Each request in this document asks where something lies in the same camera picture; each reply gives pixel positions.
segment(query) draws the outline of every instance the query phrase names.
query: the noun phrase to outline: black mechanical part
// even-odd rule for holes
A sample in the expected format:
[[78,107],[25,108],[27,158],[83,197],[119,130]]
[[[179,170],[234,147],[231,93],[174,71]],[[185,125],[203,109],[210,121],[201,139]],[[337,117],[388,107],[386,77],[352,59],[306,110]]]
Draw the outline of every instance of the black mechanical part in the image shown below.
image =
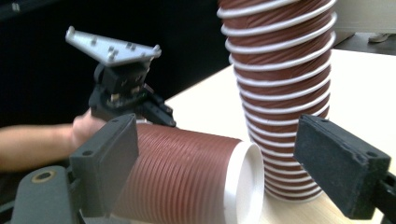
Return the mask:
[[61,166],[45,167],[21,181],[11,223],[78,223],[72,206],[66,170]]
[[70,166],[33,171],[18,187],[11,223],[128,223],[110,216],[138,156],[135,115],[109,121]]
[[135,113],[139,119],[175,127],[172,108],[144,83],[149,64],[150,61],[115,67],[99,64],[94,72],[97,84],[89,101],[92,114],[110,120]]
[[117,117],[70,156],[84,217],[108,217],[138,157],[135,115]]
[[378,207],[396,223],[390,156],[327,119],[301,115],[294,158],[346,217],[371,219]]

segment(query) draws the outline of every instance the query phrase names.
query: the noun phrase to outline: stack of paper cups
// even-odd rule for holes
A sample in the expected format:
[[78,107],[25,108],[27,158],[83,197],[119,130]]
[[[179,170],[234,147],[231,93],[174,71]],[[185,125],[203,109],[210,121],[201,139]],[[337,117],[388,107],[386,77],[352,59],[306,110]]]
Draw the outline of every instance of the stack of paper cups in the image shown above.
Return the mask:
[[335,0],[219,1],[247,129],[261,147],[265,190],[305,202],[322,192],[293,158],[298,118],[326,118]]

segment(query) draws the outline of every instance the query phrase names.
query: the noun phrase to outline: table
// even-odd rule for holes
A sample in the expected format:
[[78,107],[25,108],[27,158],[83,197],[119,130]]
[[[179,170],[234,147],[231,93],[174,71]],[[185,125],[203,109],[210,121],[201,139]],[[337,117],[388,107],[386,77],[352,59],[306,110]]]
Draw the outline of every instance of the table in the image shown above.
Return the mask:
[[[395,56],[332,50],[330,120],[396,158],[393,96]],[[244,112],[231,66],[172,97],[177,127],[249,141]],[[396,174],[396,163],[390,171]],[[265,195],[260,223],[380,223],[349,220],[325,193],[309,203],[285,203]]]

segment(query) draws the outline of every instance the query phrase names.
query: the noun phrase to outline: brown paper cup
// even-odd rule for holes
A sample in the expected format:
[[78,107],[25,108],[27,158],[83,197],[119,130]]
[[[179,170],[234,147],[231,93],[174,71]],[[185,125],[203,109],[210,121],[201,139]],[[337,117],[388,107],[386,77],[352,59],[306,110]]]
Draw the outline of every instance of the brown paper cup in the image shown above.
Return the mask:
[[139,157],[116,216],[150,223],[257,223],[263,167],[251,143],[138,124]]

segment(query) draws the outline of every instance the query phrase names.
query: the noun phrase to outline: human hand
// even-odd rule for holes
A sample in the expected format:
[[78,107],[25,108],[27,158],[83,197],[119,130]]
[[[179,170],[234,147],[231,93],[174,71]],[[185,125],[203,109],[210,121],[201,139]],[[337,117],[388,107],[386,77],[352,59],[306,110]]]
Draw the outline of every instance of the human hand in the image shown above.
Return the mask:
[[76,117],[71,134],[72,146],[77,149],[105,124],[104,120],[93,117],[90,109],[84,115]]

